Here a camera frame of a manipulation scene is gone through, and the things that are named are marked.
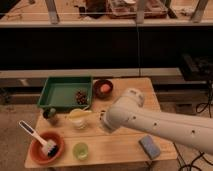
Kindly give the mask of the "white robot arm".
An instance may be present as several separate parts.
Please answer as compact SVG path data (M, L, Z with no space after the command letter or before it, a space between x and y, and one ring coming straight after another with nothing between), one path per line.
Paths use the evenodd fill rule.
M152 134L213 155L213 119L146 109L144 94L126 89L100 115L106 132L126 127Z

